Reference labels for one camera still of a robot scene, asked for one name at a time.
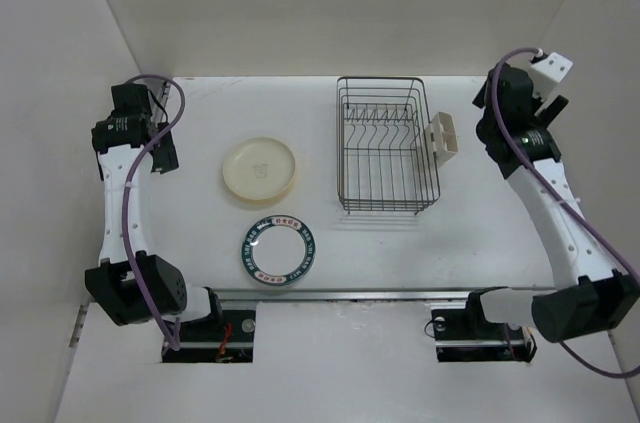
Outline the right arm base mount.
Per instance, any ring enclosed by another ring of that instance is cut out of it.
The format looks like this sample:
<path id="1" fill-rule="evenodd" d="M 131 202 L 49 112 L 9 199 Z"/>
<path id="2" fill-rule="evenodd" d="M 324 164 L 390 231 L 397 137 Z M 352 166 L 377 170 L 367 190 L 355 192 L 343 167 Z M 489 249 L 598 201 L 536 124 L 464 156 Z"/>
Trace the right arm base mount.
<path id="1" fill-rule="evenodd" d="M 477 320 L 463 308 L 435 308 L 423 328 L 439 363 L 531 363 L 538 345 L 528 328 Z"/>

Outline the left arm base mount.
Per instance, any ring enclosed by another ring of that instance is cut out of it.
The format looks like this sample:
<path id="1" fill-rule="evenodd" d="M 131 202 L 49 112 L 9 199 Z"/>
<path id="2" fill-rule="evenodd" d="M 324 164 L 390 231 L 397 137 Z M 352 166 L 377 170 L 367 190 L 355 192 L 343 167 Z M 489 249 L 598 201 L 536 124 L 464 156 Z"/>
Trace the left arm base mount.
<path id="1" fill-rule="evenodd" d="M 224 302 L 222 319 L 190 321 L 180 329 L 180 349 L 164 345 L 161 362 L 167 364 L 252 363 L 257 304 Z"/>

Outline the cream plate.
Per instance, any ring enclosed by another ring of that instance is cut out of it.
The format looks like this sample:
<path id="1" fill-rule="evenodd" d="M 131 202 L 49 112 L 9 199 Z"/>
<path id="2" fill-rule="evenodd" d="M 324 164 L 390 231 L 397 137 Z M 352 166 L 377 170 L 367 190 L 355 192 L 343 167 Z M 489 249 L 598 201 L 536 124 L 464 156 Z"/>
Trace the cream plate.
<path id="1" fill-rule="evenodd" d="M 278 139 L 255 137 L 232 148 L 222 164 L 223 181 L 238 199 L 267 203 L 284 197 L 297 176 L 291 149 Z"/>

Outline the grey patterned plate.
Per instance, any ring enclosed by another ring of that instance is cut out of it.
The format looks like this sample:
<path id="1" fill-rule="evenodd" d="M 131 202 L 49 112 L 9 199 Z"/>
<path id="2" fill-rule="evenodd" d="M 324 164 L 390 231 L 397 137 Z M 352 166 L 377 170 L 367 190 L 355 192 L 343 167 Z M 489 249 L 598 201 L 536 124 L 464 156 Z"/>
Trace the grey patterned plate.
<path id="1" fill-rule="evenodd" d="M 246 233 L 241 263 L 257 283 L 280 288 L 301 281 L 311 269 L 317 245 L 310 228 L 283 214 L 265 217 Z"/>

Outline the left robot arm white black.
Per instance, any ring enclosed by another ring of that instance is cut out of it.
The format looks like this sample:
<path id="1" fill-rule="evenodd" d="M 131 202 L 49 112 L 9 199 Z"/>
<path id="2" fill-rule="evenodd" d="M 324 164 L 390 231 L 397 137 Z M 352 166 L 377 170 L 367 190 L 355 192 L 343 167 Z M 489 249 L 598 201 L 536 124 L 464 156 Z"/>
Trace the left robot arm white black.
<path id="1" fill-rule="evenodd" d="M 160 257 L 151 236 L 146 192 L 154 173 L 178 169 L 167 119 L 154 116 L 157 98 L 141 78 L 111 89 L 114 108 L 91 130 L 104 185 L 104 234 L 96 267 L 85 287 L 118 326 L 158 319 L 179 322 L 201 339 L 217 337 L 224 316 L 208 287 L 185 282 L 178 268 Z"/>

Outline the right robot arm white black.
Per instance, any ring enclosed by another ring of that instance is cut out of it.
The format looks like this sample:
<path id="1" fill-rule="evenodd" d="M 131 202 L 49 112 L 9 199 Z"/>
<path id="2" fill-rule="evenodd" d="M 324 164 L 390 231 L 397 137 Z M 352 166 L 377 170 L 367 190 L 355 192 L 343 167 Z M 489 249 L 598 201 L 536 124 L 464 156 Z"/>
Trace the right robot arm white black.
<path id="1" fill-rule="evenodd" d="M 616 328 L 639 299 L 633 278 L 576 221 L 581 210 L 549 131 L 568 101 L 546 99 L 571 67 L 557 53 L 534 58 L 526 70 L 504 65 L 473 100 L 483 111 L 476 134 L 526 208 L 555 287 L 550 293 L 492 288 L 472 296 L 463 324 L 474 336 L 506 323 L 532 326 L 556 343 Z"/>

